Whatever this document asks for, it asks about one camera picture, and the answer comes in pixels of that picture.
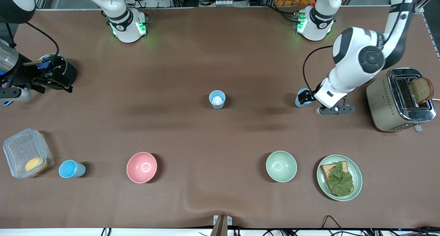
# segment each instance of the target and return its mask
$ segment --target yellow object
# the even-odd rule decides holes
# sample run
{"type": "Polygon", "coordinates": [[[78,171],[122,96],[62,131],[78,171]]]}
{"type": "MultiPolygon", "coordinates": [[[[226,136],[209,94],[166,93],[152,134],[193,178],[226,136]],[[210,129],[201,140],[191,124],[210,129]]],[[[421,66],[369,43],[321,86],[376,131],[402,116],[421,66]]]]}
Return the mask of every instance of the yellow object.
{"type": "MultiPolygon", "coordinates": [[[[42,162],[43,162],[43,160],[40,157],[33,158],[27,162],[27,164],[25,166],[25,170],[28,172],[28,171],[34,169],[35,167],[39,166],[42,162]]],[[[47,167],[47,161],[44,162],[43,166],[41,167],[41,169],[38,172],[41,172],[46,167],[47,167]]]]}

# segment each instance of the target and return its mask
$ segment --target bowl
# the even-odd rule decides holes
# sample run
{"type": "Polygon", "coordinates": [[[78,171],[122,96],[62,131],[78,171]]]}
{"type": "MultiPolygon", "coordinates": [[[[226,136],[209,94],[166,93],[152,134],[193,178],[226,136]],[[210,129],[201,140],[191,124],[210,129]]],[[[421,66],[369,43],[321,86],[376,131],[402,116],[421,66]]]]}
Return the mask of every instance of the bowl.
{"type": "Polygon", "coordinates": [[[288,152],[276,151],[266,160],[266,171],[277,182],[288,182],[297,173],[297,161],[288,152]]]}
{"type": "Polygon", "coordinates": [[[341,201],[341,202],[347,202],[350,200],[353,200],[357,195],[359,195],[361,189],[362,189],[362,174],[360,173],[360,169],[355,164],[354,161],[347,158],[346,156],[342,156],[339,154],[334,154],[330,156],[326,156],[319,164],[318,164],[318,170],[316,171],[316,178],[318,179],[319,187],[322,189],[322,191],[330,198],[341,201]],[[339,161],[347,161],[347,167],[349,168],[349,173],[353,176],[353,192],[346,196],[336,196],[331,193],[331,190],[329,186],[327,185],[326,178],[324,176],[324,173],[322,172],[321,165],[325,164],[333,164],[338,163],[339,161]]]}
{"type": "Polygon", "coordinates": [[[137,184],[150,181],[156,171],[157,161],[151,153],[136,153],[127,163],[127,175],[131,181],[137,184]]]}

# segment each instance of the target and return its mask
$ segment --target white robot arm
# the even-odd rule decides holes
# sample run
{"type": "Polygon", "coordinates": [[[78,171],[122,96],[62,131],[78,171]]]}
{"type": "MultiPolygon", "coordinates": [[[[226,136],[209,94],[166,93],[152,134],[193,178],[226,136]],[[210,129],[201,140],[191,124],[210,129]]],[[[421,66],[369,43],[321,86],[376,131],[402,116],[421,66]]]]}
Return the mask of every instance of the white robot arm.
{"type": "MultiPolygon", "coordinates": [[[[351,27],[338,35],[332,49],[336,66],[313,92],[312,100],[332,108],[347,93],[401,59],[414,0],[391,0],[391,4],[385,33],[351,27]]],[[[298,101],[311,101],[310,92],[308,97],[299,94],[298,101]]]]}
{"type": "Polygon", "coordinates": [[[135,8],[128,8],[124,0],[91,0],[110,21],[113,34],[124,43],[133,43],[146,36],[148,17],[135,8]]]}
{"type": "Polygon", "coordinates": [[[297,32],[311,41],[322,40],[330,32],[333,18],[341,4],[342,0],[317,0],[314,7],[300,10],[304,18],[303,23],[296,26],[297,32]]]}

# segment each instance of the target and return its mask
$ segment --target sandwich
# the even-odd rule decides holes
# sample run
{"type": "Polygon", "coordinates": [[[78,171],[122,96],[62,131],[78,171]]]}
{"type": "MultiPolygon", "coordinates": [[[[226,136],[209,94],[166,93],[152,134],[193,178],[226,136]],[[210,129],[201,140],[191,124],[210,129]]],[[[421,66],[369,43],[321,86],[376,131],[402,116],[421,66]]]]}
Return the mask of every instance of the sandwich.
{"type": "Polygon", "coordinates": [[[347,161],[321,165],[321,170],[333,195],[346,196],[353,192],[353,177],[349,173],[347,161]]]}

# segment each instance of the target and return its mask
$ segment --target silver toaster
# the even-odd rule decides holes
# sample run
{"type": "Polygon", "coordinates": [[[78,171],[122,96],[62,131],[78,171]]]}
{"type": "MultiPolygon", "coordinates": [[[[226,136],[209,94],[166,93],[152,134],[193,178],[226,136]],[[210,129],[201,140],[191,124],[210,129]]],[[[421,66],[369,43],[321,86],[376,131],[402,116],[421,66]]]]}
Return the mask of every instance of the silver toaster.
{"type": "Polygon", "coordinates": [[[420,124],[436,116],[432,101],[419,105],[410,92],[410,81],[422,77],[413,68],[395,68],[366,88],[371,115],[380,131],[395,132],[414,127],[421,132],[420,124]]]}

